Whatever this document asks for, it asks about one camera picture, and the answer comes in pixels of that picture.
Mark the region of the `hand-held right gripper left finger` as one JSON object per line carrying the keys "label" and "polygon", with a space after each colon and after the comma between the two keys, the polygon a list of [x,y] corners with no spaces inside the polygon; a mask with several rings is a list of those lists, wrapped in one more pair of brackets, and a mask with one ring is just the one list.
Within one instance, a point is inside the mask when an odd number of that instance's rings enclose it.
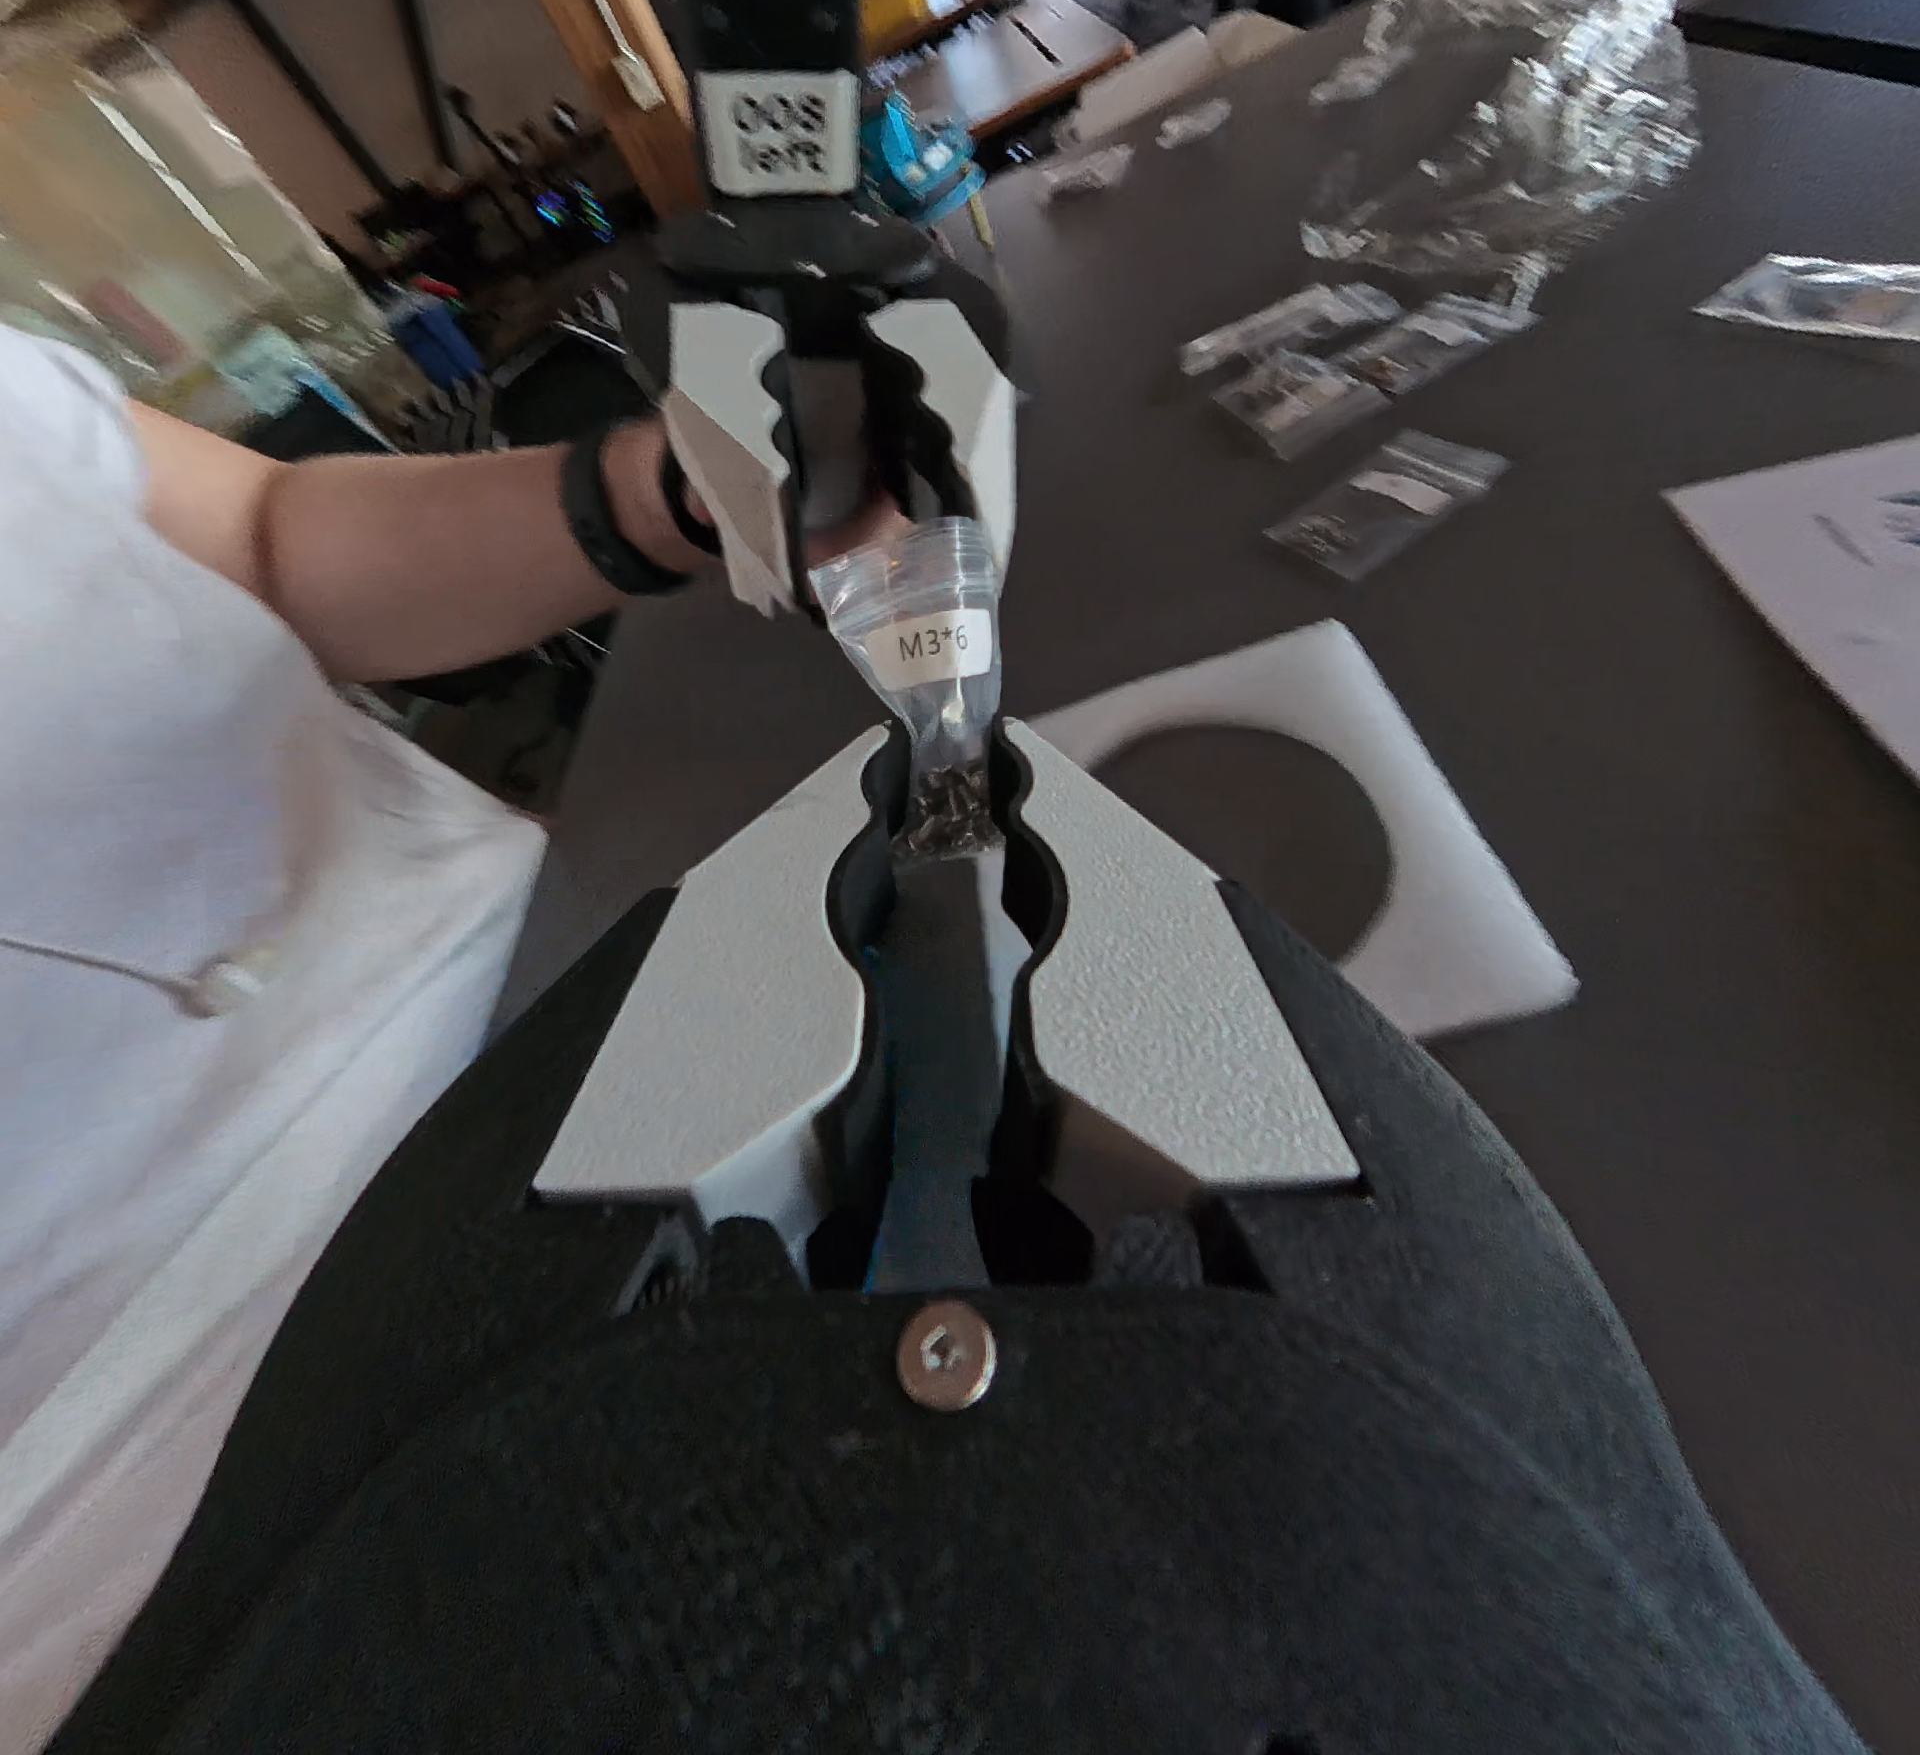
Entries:
{"label": "hand-held right gripper left finger", "polygon": [[899,723],[864,730],[671,892],[533,1181],[542,1204],[769,1222],[806,1280],[891,1157],[873,952],[897,902]]}

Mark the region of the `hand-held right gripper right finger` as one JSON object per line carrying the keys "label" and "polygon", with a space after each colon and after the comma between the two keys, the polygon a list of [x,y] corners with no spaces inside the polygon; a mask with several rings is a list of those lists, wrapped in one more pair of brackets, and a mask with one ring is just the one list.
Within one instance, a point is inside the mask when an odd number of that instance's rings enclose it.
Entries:
{"label": "hand-held right gripper right finger", "polygon": [[1213,870],[1014,718],[989,744],[1007,986],[990,1174],[1072,1215],[1352,1192],[1362,1168]]}

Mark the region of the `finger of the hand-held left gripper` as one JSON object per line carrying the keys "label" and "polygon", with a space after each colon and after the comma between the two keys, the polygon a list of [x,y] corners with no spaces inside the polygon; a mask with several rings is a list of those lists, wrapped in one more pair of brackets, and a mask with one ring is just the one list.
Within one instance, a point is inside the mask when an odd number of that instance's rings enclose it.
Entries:
{"label": "finger of the hand-held left gripper", "polygon": [[1005,581],[1018,527],[1016,387],[957,302],[889,302],[869,335],[879,359],[899,365],[919,481],[947,514],[981,527]]}
{"label": "finger of the hand-held left gripper", "polygon": [[802,612],[802,481],[784,406],[784,333],[733,302],[667,311],[664,424],[723,546],[733,598]]}

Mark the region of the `clear bag of silver screws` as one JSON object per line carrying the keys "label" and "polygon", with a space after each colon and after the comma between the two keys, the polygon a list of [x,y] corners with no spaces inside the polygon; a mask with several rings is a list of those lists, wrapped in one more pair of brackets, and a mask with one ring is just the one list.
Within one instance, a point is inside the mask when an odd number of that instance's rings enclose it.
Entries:
{"label": "clear bag of silver screws", "polygon": [[969,517],[916,522],[813,567],[808,584],[829,632],[908,736],[899,855],[995,848],[1000,578],[987,531]]}

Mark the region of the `person's left forearm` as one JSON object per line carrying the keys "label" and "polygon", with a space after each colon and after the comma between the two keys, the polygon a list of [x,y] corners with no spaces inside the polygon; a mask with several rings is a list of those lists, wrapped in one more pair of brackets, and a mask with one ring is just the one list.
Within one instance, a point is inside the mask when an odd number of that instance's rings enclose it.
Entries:
{"label": "person's left forearm", "polygon": [[560,445],[276,463],[132,403],[143,514],[278,615],[338,681],[489,663],[614,613],[563,507]]}

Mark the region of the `person's left hand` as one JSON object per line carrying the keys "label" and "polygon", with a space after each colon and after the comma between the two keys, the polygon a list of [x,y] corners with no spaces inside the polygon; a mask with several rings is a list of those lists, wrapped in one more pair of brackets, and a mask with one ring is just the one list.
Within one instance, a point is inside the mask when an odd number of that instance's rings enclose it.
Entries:
{"label": "person's left hand", "polygon": [[889,495],[873,495],[842,521],[806,529],[806,571],[813,572],[867,546],[899,543],[912,527],[913,522]]}

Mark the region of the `black wrist band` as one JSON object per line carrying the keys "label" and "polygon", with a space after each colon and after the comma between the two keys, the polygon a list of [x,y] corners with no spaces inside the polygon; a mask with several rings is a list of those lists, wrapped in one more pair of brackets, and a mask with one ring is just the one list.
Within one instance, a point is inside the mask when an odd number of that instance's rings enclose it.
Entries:
{"label": "black wrist band", "polygon": [[723,555],[719,529],[696,507],[692,483],[658,421],[614,420],[566,445],[559,495],[579,553],[621,596],[671,596],[696,572],[677,561],[660,561],[625,531],[619,511],[629,500],[655,504],[677,558],[704,565]]}

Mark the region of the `blue toy robot assembly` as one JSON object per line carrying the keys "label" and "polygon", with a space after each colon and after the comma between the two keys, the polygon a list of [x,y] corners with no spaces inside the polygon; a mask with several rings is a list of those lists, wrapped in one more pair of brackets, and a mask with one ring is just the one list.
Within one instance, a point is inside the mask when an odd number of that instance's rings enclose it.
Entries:
{"label": "blue toy robot assembly", "polygon": [[860,123],[860,194],[917,231],[969,209],[984,187],[965,126],[930,126],[897,90],[879,94]]}

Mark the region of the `blue bin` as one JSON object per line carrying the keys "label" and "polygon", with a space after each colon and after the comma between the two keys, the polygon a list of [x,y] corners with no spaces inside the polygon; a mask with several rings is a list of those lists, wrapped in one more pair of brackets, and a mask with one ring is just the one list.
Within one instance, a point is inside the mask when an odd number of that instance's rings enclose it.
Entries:
{"label": "blue bin", "polygon": [[377,304],[398,348],[434,390],[451,391],[489,375],[483,353],[446,298],[411,285],[387,285]]}

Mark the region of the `wooden column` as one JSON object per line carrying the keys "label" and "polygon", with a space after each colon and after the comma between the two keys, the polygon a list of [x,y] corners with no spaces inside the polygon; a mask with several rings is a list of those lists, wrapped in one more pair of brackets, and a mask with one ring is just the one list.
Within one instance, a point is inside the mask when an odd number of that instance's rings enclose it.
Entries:
{"label": "wooden column", "polygon": [[662,216],[709,204],[692,89],[652,0],[540,0]]}

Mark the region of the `white flat box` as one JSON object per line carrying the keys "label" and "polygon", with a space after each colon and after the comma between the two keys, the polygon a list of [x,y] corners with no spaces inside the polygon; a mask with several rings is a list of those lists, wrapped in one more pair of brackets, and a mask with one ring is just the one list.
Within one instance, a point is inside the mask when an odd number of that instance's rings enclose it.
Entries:
{"label": "white flat box", "polygon": [[1213,32],[1189,26],[1087,83],[1063,122],[1063,139],[1083,146],[1216,83],[1227,71]]}

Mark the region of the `white printed instruction sheet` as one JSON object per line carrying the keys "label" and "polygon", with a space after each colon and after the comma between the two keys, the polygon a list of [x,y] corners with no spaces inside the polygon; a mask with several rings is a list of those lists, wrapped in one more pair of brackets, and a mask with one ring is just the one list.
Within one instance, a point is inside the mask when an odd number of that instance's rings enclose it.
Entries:
{"label": "white printed instruction sheet", "polygon": [[1919,778],[1919,439],[1669,490],[1680,524],[1858,721]]}

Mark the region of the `white foam frame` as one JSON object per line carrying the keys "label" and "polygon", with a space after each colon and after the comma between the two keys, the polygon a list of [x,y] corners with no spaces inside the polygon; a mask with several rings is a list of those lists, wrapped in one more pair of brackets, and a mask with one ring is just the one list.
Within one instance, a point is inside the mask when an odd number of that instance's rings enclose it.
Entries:
{"label": "white foam frame", "polygon": [[1577,977],[1478,831],[1357,635],[1319,620],[1050,711],[1034,729],[1094,770],[1147,736],[1281,736],[1338,763],[1388,850],[1384,900],[1339,963],[1407,1037],[1554,1012]]}

